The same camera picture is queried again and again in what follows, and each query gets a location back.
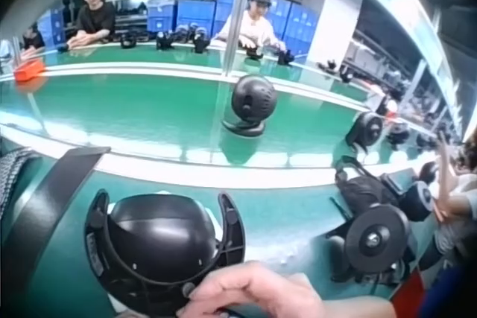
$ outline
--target pillar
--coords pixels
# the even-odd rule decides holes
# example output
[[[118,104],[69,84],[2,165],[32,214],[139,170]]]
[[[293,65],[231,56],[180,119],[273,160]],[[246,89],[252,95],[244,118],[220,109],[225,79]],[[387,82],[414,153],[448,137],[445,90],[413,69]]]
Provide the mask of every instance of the pillar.
[[[318,14],[307,60],[326,63],[343,61],[356,29],[363,0],[303,0],[303,6]]]

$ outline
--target black strap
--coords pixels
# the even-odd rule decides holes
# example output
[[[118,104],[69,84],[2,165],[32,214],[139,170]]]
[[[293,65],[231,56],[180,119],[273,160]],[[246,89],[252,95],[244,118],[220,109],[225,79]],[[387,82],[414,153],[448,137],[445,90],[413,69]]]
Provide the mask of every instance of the black strap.
[[[349,167],[350,165],[361,171],[361,173],[364,174],[366,177],[376,178],[374,175],[372,175],[372,173],[370,173],[363,167],[363,164],[358,162],[358,160],[352,156],[342,156],[336,163],[336,171],[343,171],[343,169]]]
[[[25,292],[57,224],[108,147],[65,153],[46,174],[14,222],[1,251],[2,301]]]

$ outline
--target workstation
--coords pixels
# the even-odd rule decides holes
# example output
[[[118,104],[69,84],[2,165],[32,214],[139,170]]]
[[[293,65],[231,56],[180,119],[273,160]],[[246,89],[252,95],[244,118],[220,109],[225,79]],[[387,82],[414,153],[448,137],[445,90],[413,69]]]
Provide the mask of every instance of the workstation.
[[[381,0],[98,0],[113,27],[93,34],[78,20],[88,1],[43,0],[31,52],[10,14],[1,23],[13,35],[0,77],[11,312],[172,317],[190,284],[255,260],[305,273],[324,300],[397,301],[429,279],[418,262],[437,227],[438,133],[463,135],[458,84],[445,53],[431,59],[413,34],[399,61],[359,30],[363,3]],[[406,33],[376,4],[390,33]],[[249,20],[266,29],[245,34]],[[360,180],[387,194],[353,207]],[[187,213],[202,221],[168,224]],[[181,244],[191,227],[195,249]]]

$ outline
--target hand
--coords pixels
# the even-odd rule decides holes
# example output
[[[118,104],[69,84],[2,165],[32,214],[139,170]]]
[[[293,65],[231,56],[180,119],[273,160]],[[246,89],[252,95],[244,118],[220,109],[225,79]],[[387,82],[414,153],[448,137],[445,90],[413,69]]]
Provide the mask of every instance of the hand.
[[[177,312],[179,318],[219,318],[229,305],[255,304],[273,318],[322,318],[324,304],[303,274],[288,278],[256,262],[210,273]]]
[[[246,36],[240,35],[238,40],[241,42],[241,45],[244,48],[256,48],[256,43],[254,43],[251,39]]]
[[[280,51],[286,51],[286,45],[283,41],[277,41],[274,47],[278,48]]]
[[[89,45],[91,42],[93,42],[91,34],[78,34],[68,41],[68,47],[71,50],[80,46]]]

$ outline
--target white shirt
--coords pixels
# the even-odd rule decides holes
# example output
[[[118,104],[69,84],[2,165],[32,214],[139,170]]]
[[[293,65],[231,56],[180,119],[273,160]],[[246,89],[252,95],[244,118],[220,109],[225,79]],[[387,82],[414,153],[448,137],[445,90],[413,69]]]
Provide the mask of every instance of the white shirt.
[[[227,18],[224,27],[218,33],[217,37],[226,39],[230,30],[230,16]],[[263,16],[258,20],[250,18],[248,10],[244,12],[241,20],[240,35],[244,35],[252,39],[258,46],[275,45],[278,39],[275,37],[274,28],[271,23]]]
[[[12,57],[12,45],[7,40],[0,40],[0,57]]]
[[[450,223],[443,223],[435,233],[435,244],[440,253],[445,255],[450,251],[457,241],[469,234],[477,232],[477,189],[463,191],[470,182],[477,180],[476,174],[464,174],[458,177],[457,188],[451,193],[466,197],[472,209],[472,218],[455,220]]]

